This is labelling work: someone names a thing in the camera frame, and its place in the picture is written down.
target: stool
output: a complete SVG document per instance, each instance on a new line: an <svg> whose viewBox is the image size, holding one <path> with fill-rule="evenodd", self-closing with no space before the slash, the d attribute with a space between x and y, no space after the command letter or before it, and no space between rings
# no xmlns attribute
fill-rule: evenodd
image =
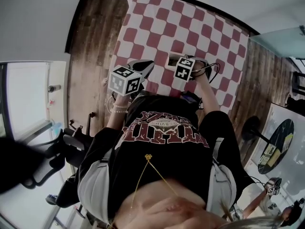
<svg viewBox="0 0 305 229"><path fill-rule="evenodd" d="M305 87L300 86L299 77L305 77L305 74L302 74L302 73L299 73L299 72L295 71L293 76L292 76L292 83L291 83L292 92L305 96Z"/></svg>

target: red and white checkered rug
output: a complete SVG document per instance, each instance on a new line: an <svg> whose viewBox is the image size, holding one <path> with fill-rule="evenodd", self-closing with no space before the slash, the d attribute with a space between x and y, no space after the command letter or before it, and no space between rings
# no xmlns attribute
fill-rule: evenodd
<svg viewBox="0 0 305 229"><path fill-rule="evenodd" d="M146 91L169 96L191 91L199 95L195 81L182 83L173 77L173 71L165 69L169 52L218 62L221 69L211 86L221 110L228 113L241 80L248 34L224 18L181 0L128 3L110 70L133 60L154 60L155 67L143 83Z"/></svg>

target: graphic print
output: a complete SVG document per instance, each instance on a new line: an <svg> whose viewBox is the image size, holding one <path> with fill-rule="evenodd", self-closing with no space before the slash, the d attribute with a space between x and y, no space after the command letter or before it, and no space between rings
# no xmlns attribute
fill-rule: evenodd
<svg viewBox="0 0 305 229"><path fill-rule="evenodd" d="M143 111L140 117L129 127L124 127L123 131L124 134L115 149L120 147L122 142L134 141L155 144L193 142L209 147L188 119L168 113Z"/></svg>

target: pearl bracelet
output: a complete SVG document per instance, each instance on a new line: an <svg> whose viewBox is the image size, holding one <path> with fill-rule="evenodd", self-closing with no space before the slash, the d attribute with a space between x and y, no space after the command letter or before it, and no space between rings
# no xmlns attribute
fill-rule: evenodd
<svg viewBox="0 0 305 229"><path fill-rule="evenodd" d="M121 109L127 109L128 108L128 105L126 105L126 106L119 106L119 105L117 105L117 104L113 104L113 107L117 107L117 108L121 108Z"/></svg>
<svg viewBox="0 0 305 229"><path fill-rule="evenodd" d="M118 114L127 114L128 113L127 110L125 110L125 111L118 111L118 110L113 110L113 109L111 109L110 112L111 113L118 113Z"/></svg>

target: wooden floor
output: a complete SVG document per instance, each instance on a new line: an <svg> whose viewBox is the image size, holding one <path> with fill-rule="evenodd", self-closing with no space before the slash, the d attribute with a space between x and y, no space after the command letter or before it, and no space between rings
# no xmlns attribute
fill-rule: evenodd
<svg viewBox="0 0 305 229"><path fill-rule="evenodd" d="M88 114L91 135L105 125L107 78L114 47L128 10L127 0L85 0L72 39L68 78L68 119L86 128Z"/></svg>
<svg viewBox="0 0 305 229"><path fill-rule="evenodd" d="M105 126L109 116L105 109L107 89L102 86L102 81L108 75L127 9L127 0L85 0L77 21L70 50L68 118L73 119L75 125L86 127L88 114L95 112L97 116L92 119L91 135ZM287 59L276 57L249 40L242 80L230 114L244 163L257 140L247 143L242 140L243 124L256 115L263 128L271 102L285 104L295 70Z"/></svg>
<svg viewBox="0 0 305 229"><path fill-rule="evenodd" d="M245 121L253 115L258 116L262 131L271 103L285 105L285 98L291 91L292 73L296 70L288 59L279 58L249 40L243 76L230 114L244 165L258 141L258 138L250 142L242 140L241 131Z"/></svg>

